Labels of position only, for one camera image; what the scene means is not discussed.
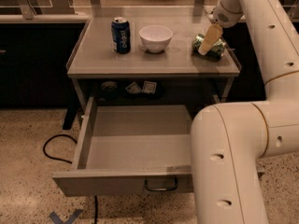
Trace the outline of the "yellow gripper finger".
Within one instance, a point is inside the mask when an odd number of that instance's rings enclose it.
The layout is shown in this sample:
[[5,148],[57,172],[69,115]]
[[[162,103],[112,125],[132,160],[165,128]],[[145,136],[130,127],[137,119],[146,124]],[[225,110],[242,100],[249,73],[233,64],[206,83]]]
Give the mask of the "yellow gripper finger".
[[198,52],[201,55],[206,55],[212,49],[213,45],[221,38],[222,33],[223,30],[219,24],[211,24],[206,31],[206,35],[198,49]]

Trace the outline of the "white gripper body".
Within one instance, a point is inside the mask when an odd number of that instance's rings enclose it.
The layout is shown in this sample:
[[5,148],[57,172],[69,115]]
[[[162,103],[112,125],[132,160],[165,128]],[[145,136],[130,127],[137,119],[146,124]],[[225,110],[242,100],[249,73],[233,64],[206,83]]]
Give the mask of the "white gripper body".
[[236,25],[243,11],[238,0],[219,0],[213,9],[213,20],[222,28],[230,28]]

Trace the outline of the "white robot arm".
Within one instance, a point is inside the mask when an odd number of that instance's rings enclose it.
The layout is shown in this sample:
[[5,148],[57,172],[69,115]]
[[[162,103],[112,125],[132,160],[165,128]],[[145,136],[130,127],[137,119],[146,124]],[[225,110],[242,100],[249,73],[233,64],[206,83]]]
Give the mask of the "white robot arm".
[[219,0],[200,51],[246,20],[266,98],[202,109],[191,127],[199,224],[268,224],[256,161],[299,148],[299,34],[278,0]]

